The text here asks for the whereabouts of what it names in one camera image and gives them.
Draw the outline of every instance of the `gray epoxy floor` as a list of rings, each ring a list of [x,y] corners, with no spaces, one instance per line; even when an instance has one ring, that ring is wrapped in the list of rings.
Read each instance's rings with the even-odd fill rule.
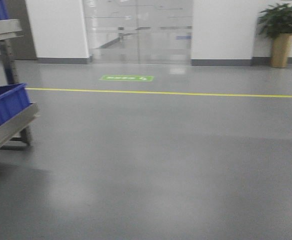
[[[292,95],[292,65],[18,68],[39,88]],[[19,166],[0,188],[0,240],[292,240],[292,98],[29,94],[33,146],[0,150]]]

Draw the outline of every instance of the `glass door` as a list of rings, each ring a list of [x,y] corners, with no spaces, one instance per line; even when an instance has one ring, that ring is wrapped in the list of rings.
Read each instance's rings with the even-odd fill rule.
[[[138,63],[135,0],[84,0],[94,63]]]
[[[193,0],[137,2],[140,62],[190,64]]]
[[[84,0],[94,63],[190,64],[193,0]]]

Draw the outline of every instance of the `yellow floor line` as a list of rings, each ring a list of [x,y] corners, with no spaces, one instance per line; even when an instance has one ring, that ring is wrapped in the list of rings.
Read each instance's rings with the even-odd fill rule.
[[[271,94],[231,94],[231,93],[173,92],[173,91],[128,91],[128,90],[64,89],[64,88],[40,88],[40,87],[27,87],[26,89],[38,90],[38,91],[87,92],[87,93],[159,94],[159,95],[186,95],[186,96],[208,96],[208,97],[253,97],[253,98],[292,99],[292,95],[271,95]]]

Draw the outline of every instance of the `white wall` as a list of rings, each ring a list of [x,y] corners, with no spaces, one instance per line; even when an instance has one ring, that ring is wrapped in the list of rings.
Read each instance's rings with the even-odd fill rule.
[[[26,0],[39,58],[88,58],[82,0]]]
[[[277,2],[292,4],[292,1],[279,0],[194,0],[191,58],[269,57],[271,40],[258,35],[257,19],[260,11]]]

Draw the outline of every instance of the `wooden planter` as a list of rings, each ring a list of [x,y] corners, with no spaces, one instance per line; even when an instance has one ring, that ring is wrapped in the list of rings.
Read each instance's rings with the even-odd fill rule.
[[[292,33],[281,33],[272,42],[270,66],[285,68],[292,44]]]

